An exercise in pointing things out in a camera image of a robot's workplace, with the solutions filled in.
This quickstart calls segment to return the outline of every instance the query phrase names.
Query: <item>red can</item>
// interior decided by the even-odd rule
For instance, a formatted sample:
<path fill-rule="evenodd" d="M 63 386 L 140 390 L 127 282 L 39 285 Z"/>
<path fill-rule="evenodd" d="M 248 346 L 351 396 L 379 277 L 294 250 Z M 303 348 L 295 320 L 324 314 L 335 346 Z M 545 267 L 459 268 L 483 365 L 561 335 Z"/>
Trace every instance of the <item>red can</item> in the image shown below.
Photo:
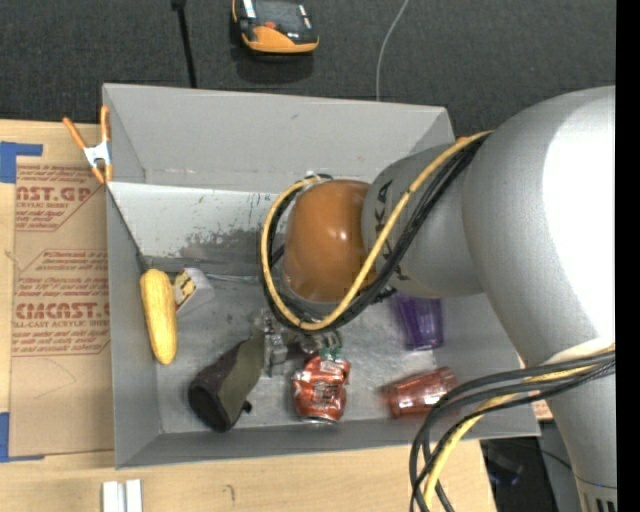
<path fill-rule="evenodd" d="M 311 358 L 293 376 L 293 397 L 298 415 L 314 423 L 335 423 L 347 403 L 351 365 L 344 360 Z"/>
<path fill-rule="evenodd" d="M 389 410 L 394 418 L 425 414 L 442 396 L 458 385 L 451 368 L 410 375 L 386 388 Z"/>

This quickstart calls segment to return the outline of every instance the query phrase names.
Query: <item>blue tape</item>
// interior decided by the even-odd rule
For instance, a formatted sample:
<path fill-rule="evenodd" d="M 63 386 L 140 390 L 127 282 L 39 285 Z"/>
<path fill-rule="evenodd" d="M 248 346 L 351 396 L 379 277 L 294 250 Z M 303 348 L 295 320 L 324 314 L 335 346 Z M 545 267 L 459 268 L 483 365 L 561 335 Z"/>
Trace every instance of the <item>blue tape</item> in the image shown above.
<path fill-rule="evenodd" d="M 0 462 L 9 461 L 9 413 L 0 412 Z"/>
<path fill-rule="evenodd" d="M 16 182 L 16 159 L 20 156 L 42 156 L 42 144 L 0 142 L 0 183 Z"/>
<path fill-rule="evenodd" d="M 18 460 L 40 460 L 42 458 L 40 455 L 32 457 L 9 457 L 9 413 L 0 412 L 0 464 Z"/>

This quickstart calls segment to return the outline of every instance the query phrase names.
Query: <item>cable bundle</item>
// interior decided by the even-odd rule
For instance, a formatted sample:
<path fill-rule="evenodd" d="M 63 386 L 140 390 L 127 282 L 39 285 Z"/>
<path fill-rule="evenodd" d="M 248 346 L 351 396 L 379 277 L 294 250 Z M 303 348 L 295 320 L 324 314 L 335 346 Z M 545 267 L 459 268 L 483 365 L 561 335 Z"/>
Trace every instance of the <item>cable bundle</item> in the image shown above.
<path fill-rule="evenodd" d="M 415 505 L 428 512 L 437 493 L 447 512 L 454 512 L 438 477 L 449 454 L 466 432 L 485 414 L 544 400 L 569 391 L 591 380 L 615 373 L 615 344 L 591 357 L 569 362 L 536 366 L 524 370 L 497 373 L 461 384 L 444 395 L 429 412 L 411 446 L 409 476 L 412 494 L 410 510 Z M 430 431 L 435 423 L 452 411 L 481 402 L 474 412 L 457 421 L 431 451 Z M 420 451 L 424 466 L 418 471 Z"/>
<path fill-rule="evenodd" d="M 288 327 L 305 333 L 333 331 L 353 320 L 369 305 L 376 302 L 380 297 L 385 296 L 385 294 L 388 294 L 389 291 L 385 291 L 387 282 L 409 249 L 411 242 L 416 237 L 427 215 L 448 186 L 453 183 L 455 178 L 457 178 L 471 162 L 477 150 L 490 133 L 491 132 L 482 132 L 456 142 L 418 175 L 391 212 L 384 228 L 369 252 L 362 269 L 342 302 L 332 313 L 323 319 L 315 318 L 310 312 L 304 311 L 301 305 L 294 304 L 286 297 L 281 296 L 273 283 L 271 270 L 277 262 L 277 259 L 282 255 L 282 248 L 279 248 L 275 253 L 273 252 L 273 241 L 278 221 L 299 192 L 310 185 L 331 179 L 331 177 L 326 175 L 311 176 L 294 183 L 285 190 L 269 210 L 260 240 L 260 260 L 262 264 L 262 281 L 265 296 L 269 307 L 278 321 Z M 429 182 L 426 189 L 422 192 L 418 205 L 402 231 L 398 242 L 378 272 L 376 279 L 361 290 L 360 287 L 362 283 L 365 281 L 366 276 L 381 253 L 400 213 L 407 206 L 409 199 L 418 192 L 421 185 L 434 173 L 435 176 L 433 180 Z"/>

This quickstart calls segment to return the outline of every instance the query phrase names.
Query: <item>purple cup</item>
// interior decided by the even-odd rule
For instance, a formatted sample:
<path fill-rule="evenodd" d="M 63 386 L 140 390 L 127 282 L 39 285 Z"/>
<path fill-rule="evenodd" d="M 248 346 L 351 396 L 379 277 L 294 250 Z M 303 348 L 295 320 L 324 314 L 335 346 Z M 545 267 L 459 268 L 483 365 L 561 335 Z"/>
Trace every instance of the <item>purple cup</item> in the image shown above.
<path fill-rule="evenodd" d="M 440 299 L 424 299 L 396 292 L 393 301 L 396 314 L 404 326 L 408 350 L 431 350 L 442 345 Z"/>

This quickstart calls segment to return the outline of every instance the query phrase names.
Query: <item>gray bin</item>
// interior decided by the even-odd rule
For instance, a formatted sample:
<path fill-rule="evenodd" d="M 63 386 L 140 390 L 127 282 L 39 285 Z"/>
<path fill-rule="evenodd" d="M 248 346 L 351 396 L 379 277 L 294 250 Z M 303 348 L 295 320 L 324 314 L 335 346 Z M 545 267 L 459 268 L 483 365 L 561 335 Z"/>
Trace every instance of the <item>gray bin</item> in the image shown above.
<path fill-rule="evenodd" d="M 379 386 L 444 365 L 461 382 L 519 367 L 484 294 L 443 300 L 444 345 L 418 353 L 403 349 L 383 302 L 342 329 L 353 369 L 338 424 L 298 419 L 287 371 L 261 377 L 253 411 L 231 431 L 210 431 L 189 408 L 187 386 L 246 339 L 251 315 L 265 307 L 256 237 L 273 199 L 308 171 L 372 182 L 400 158 L 452 143 L 449 117 L 441 107 L 115 84 L 104 85 L 103 99 L 114 164 L 107 225 L 116 467 L 408 444 L 420 421 L 392 420 Z M 179 319 L 169 366 L 153 358 L 140 300 L 138 279 L 151 265 L 226 276 L 212 279 L 212 302 Z M 521 406 L 487 416 L 469 435 L 538 433 L 532 408 Z"/>

